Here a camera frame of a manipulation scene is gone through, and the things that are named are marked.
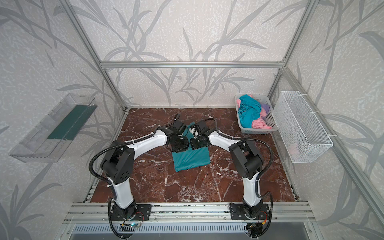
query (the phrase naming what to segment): pink cloth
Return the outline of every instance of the pink cloth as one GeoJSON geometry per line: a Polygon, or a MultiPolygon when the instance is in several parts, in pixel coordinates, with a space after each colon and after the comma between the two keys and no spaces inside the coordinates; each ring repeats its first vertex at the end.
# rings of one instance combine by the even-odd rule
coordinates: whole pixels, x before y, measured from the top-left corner
{"type": "Polygon", "coordinates": [[[258,118],[256,120],[252,121],[252,128],[259,128],[259,129],[272,129],[271,126],[268,126],[264,119],[258,118]]]}
{"type": "MultiPolygon", "coordinates": [[[[241,103],[241,100],[240,99],[237,99],[236,100],[236,103],[237,103],[237,107],[239,108],[240,107],[240,103],[241,103]]],[[[271,126],[268,126],[266,124],[266,122],[264,121],[264,119],[262,119],[262,117],[265,117],[266,116],[266,111],[264,108],[262,108],[261,112],[260,112],[260,117],[258,119],[255,119],[252,121],[252,128],[259,128],[259,129],[272,129],[271,126]]]]}

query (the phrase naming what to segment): teal cloth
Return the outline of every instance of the teal cloth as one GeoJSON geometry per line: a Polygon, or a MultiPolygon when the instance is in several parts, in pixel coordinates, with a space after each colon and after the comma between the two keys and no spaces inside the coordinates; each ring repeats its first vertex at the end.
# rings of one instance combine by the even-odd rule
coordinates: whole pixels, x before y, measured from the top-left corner
{"type": "Polygon", "coordinates": [[[240,124],[245,128],[252,128],[252,121],[260,117],[262,107],[260,103],[248,95],[243,95],[238,110],[240,124]]]}
{"type": "MultiPolygon", "coordinates": [[[[195,122],[192,122],[190,125],[187,126],[186,130],[184,130],[183,136],[187,135],[188,141],[193,138],[192,133],[189,131],[189,127],[194,123],[195,122]]],[[[173,162],[175,164],[176,172],[191,169],[194,167],[208,165],[211,163],[208,148],[202,147],[199,149],[192,150],[190,141],[188,150],[184,152],[173,152],[172,157],[173,162]]]]}

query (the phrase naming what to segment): side wall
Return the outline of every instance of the side wall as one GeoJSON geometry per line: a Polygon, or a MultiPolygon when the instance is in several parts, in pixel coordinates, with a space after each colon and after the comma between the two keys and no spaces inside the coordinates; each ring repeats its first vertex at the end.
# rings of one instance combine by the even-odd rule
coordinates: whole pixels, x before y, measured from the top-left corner
{"type": "MultiPolygon", "coordinates": [[[[383,22],[382,0],[319,4],[288,63],[382,196],[383,22]]],[[[284,90],[291,88],[283,78],[278,91],[284,90]]],[[[384,239],[384,229],[332,150],[313,163],[293,165],[286,153],[281,159],[325,239],[384,239]]]]}
{"type": "MultiPolygon", "coordinates": [[[[102,61],[281,61],[306,0],[70,0],[102,61]]],[[[277,69],[112,69],[128,106],[234,106],[277,69]]]]}
{"type": "Polygon", "coordinates": [[[0,2],[0,238],[53,239],[82,202],[89,159],[107,146],[122,110],[56,1],[0,2]],[[9,156],[68,93],[95,96],[94,114],[56,163],[9,156]]]}

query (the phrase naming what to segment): black mounting plate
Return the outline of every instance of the black mounting plate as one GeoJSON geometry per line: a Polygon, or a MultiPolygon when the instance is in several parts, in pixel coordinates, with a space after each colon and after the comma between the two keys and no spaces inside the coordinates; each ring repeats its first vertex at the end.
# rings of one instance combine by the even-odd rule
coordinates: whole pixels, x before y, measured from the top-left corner
{"type": "MultiPolygon", "coordinates": [[[[232,220],[249,220],[249,218],[245,216],[243,204],[235,204],[231,202],[229,204],[229,210],[231,212],[232,220]]],[[[265,220],[265,214],[262,211],[267,213],[267,219],[269,219],[269,206],[268,204],[262,204],[262,208],[260,209],[259,214],[255,220],[265,220]]]]}
{"type": "MultiPolygon", "coordinates": [[[[140,213],[137,213],[131,221],[148,221],[149,220],[149,215],[151,214],[151,204],[136,204],[137,210],[136,212],[141,212],[143,215],[140,213]]],[[[112,213],[111,213],[111,220],[112,221],[124,221],[124,219],[117,214],[117,211],[115,211],[115,205],[112,206],[112,213]]]]}

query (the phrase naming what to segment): dark green fabric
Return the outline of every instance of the dark green fabric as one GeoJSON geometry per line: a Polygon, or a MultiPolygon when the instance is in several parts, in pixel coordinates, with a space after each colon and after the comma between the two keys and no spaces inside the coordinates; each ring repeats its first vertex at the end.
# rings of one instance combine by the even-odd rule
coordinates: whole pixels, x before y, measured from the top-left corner
{"type": "MultiPolygon", "coordinates": [[[[192,122],[190,125],[188,125],[187,129],[183,133],[183,136],[187,135],[188,141],[193,138],[192,133],[189,131],[189,127],[194,123],[195,122],[192,122]]],[[[176,172],[191,169],[194,167],[208,165],[211,163],[208,148],[202,147],[199,149],[192,150],[190,141],[188,150],[186,150],[185,152],[173,152],[172,157],[173,162],[175,164],[176,172]]]]}
{"type": "Polygon", "coordinates": [[[51,132],[48,139],[65,138],[66,140],[73,140],[96,107],[97,106],[76,105],[51,132]]]}

